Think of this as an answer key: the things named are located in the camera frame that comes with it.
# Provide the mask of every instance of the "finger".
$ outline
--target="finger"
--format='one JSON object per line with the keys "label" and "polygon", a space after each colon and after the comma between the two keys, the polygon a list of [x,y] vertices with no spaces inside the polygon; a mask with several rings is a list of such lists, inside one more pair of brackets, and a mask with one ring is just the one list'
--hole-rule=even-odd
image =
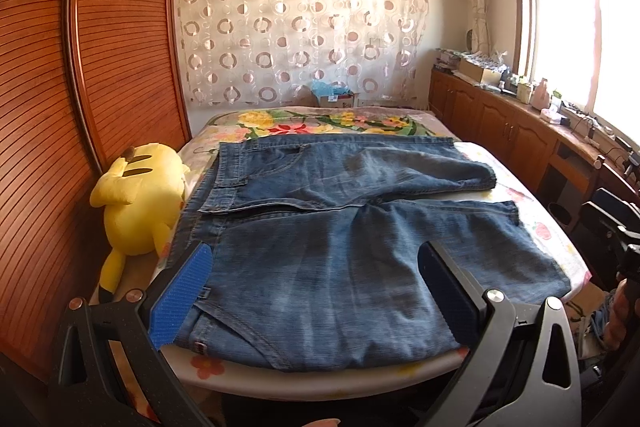
{"label": "finger", "polygon": [[611,305],[613,314],[617,315],[621,321],[626,321],[629,315],[629,301],[625,295],[626,279],[618,285],[616,295],[613,297]]}
{"label": "finger", "polygon": [[604,326],[604,337],[602,339],[605,347],[610,351],[615,351],[620,347],[620,341],[616,340],[611,334],[611,323],[608,322],[606,326]]}
{"label": "finger", "polygon": [[337,418],[328,418],[326,420],[317,420],[315,422],[303,425],[303,427],[337,427],[340,420]]}
{"label": "finger", "polygon": [[612,316],[609,320],[609,333],[612,338],[618,342],[622,342],[625,340],[626,336],[626,326],[623,321],[621,321],[615,315]]}

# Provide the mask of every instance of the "blue gripper pad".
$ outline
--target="blue gripper pad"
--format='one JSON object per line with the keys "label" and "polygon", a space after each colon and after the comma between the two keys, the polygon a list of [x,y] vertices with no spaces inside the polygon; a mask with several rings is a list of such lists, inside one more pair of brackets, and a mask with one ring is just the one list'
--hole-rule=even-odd
{"label": "blue gripper pad", "polygon": [[478,308],[430,243],[418,250],[418,270],[456,342],[475,346],[479,340]]}
{"label": "blue gripper pad", "polygon": [[200,243],[156,300],[148,319],[148,335],[156,349],[175,340],[189,309],[211,274],[212,263],[211,248]]}

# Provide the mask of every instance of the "wooden wardrobe door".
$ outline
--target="wooden wardrobe door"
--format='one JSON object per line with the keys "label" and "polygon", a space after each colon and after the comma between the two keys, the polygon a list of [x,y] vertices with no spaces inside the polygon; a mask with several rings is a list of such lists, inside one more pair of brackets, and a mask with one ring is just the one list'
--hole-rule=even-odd
{"label": "wooden wardrobe door", "polygon": [[62,0],[0,0],[0,349],[42,380],[108,245],[68,92]]}
{"label": "wooden wardrobe door", "polygon": [[190,132],[175,60],[173,0],[70,0],[78,97],[103,168],[131,145],[180,149]]}

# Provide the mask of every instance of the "window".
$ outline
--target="window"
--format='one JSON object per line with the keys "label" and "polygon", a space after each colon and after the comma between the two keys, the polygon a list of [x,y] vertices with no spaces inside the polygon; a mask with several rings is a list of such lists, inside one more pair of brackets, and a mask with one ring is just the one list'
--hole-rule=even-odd
{"label": "window", "polygon": [[513,69],[640,143],[638,49],[638,0],[522,0]]}

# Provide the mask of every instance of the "metal screw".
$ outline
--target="metal screw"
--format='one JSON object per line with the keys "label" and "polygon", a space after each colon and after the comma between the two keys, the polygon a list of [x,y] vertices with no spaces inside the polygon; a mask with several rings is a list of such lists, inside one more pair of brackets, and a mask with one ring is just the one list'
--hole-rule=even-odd
{"label": "metal screw", "polygon": [[562,302],[560,301],[560,299],[558,297],[548,297],[546,299],[546,303],[549,305],[549,307],[552,310],[562,309]]}
{"label": "metal screw", "polygon": [[74,297],[69,301],[70,310],[77,310],[80,306],[82,306],[82,297]]}
{"label": "metal screw", "polygon": [[127,292],[127,301],[138,302],[140,299],[142,299],[142,290],[135,289]]}
{"label": "metal screw", "polygon": [[489,300],[493,302],[504,301],[504,293],[502,293],[500,290],[489,290],[486,293],[486,296],[489,297]]}

